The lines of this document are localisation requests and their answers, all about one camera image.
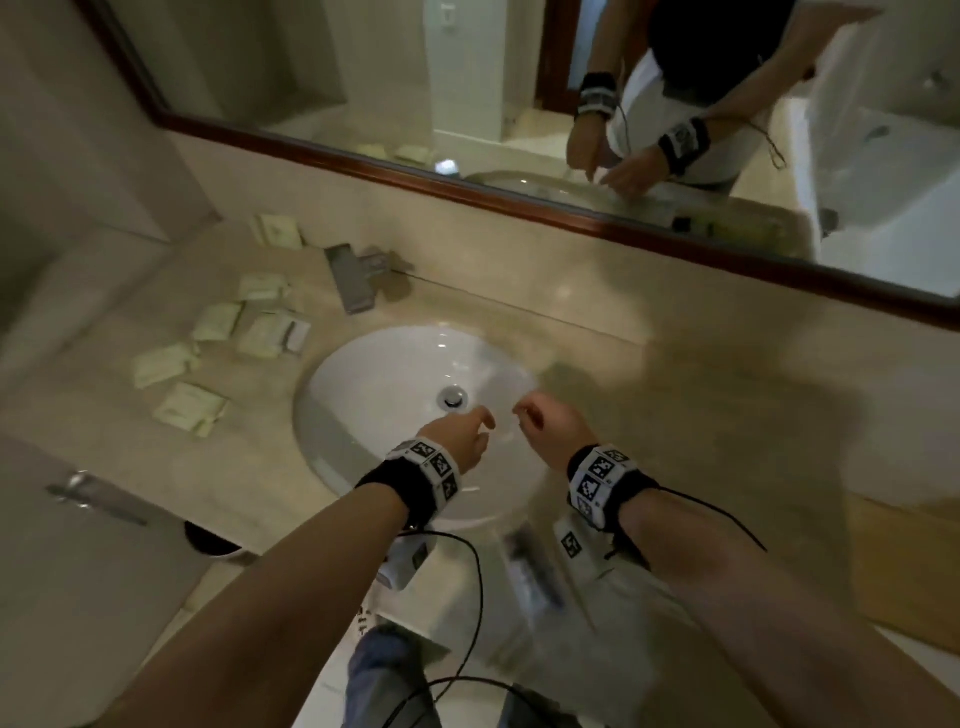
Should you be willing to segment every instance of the light switch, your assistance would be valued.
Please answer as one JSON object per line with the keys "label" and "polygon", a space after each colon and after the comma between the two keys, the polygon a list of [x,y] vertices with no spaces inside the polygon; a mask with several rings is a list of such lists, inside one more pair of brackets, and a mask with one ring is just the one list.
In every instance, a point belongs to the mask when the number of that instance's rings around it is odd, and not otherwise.
{"label": "light switch", "polygon": [[457,6],[453,3],[441,3],[440,5],[440,27],[457,27]]}

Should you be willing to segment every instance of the wristband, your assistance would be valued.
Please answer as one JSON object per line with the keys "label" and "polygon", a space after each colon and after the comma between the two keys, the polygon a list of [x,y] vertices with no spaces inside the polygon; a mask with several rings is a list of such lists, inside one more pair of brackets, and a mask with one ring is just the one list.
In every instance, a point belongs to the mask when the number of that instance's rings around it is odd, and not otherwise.
{"label": "wristband", "polygon": [[620,506],[648,488],[659,488],[636,463],[612,445],[579,450],[567,465],[567,500],[598,531],[620,531]]}
{"label": "wristband", "polygon": [[460,470],[443,446],[417,438],[387,453],[383,463],[364,475],[357,488],[382,483],[396,491],[410,510],[406,528],[425,528],[461,490]]}
{"label": "wristband", "polygon": [[598,113],[610,121],[619,105],[620,97],[613,73],[587,73],[580,85],[580,102],[575,118],[585,113]]}
{"label": "wristband", "polygon": [[660,137],[670,174],[682,177],[691,164],[710,150],[710,134],[703,119],[694,116]]}

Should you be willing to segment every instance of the hand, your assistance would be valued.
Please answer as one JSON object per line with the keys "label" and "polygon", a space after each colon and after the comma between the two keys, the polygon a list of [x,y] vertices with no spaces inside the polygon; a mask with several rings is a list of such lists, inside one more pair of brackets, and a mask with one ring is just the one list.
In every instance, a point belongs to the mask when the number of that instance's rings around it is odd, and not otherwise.
{"label": "hand", "polygon": [[646,194],[655,184],[665,182],[669,176],[666,154],[655,145],[624,159],[600,183],[612,188],[620,197],[632,200]]}
{"label": "hand", "polygon": [[599,442],[580,412],[543,392],[531,392],[517,402],[514,414],[530,447],[558,473],[566,473],[577,450]]}
{"label": "hand", "polygon": [[480,425],[496,428],[496,420],[486,407],[474,407],[466,415],[450,413],[422,427],[417,436],[443,445],[457,461],[460,475],[465,475],[480,464],[490,444],[490,435],[480,432]]}
{"label": "hand", "polygon": [[600,150],[607,138],[607,120],[598,113],[585,113],[573,125],[566,141],[566,163],[570,169],[582,169],[593,182],[600,161]]}

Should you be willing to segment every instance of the cabinet door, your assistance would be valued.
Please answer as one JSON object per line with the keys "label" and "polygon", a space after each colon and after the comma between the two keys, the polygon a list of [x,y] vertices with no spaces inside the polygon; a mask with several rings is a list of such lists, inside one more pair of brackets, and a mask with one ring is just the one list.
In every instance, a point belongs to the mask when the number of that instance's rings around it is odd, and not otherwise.
{"label": "cabinet door", "polygon": [[108,511],[58,502],[74,470],[0,436],[0,726],[97,718],[208,566],[182,521],[106,483],[83,493]]}

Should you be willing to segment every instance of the bathtub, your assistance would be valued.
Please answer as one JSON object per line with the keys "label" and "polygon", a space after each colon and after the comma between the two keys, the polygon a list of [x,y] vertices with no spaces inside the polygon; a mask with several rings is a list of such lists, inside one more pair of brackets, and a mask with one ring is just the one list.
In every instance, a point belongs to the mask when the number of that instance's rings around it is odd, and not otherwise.
{"label": "bathtub", "polygon": [[829,220],[820,262],[960,294],[960,131],[862,110],[849,138],[838,168],[812,175],[818,222]]}

